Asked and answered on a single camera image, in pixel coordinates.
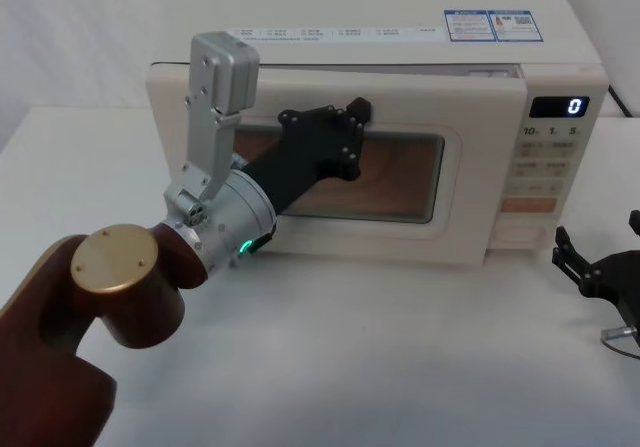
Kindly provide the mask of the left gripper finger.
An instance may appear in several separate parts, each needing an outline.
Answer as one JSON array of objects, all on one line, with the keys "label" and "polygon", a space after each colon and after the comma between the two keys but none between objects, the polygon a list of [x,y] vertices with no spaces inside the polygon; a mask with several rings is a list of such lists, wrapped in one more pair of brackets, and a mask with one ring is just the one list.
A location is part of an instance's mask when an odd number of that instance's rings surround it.
[{"label": "left gripper finger", "polygon": [[305,111],[286,109],[278,114],[277,120],[283,126],[311,120],[327,121],[333,124],[345,123],[353,126],[365,125],[366,100],[363,97],[357,97],[344,108],[326,105]]},{"label": "left gripper finger", "polygon": [[347,105],[342,125],[346,135],[341,153],[341,177],[358,178],[364,142],[365,126],[372,116],[371,103],[366,99],[355,99]]}]

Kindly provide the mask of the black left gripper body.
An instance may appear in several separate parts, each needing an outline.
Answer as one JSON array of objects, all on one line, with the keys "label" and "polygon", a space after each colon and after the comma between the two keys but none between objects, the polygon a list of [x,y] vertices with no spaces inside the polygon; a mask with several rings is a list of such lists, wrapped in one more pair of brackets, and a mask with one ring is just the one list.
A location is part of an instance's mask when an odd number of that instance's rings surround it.
[{"label": "black left gripper body", "polygon": [[291,116],[278,142],[246,165],[276,214],[318,182],[351,179],[351,123],[345,115]]}]

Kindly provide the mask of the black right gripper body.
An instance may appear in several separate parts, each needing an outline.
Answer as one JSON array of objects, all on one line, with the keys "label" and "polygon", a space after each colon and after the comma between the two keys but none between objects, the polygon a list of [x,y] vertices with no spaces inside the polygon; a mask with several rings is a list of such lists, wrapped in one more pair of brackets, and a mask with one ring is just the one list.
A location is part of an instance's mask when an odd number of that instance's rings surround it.
[{"label": "black right gripper body", "polygon": [[580,293],[610,302],[629,326],[639,325],[639,251],[611,254],[589,264]]}]

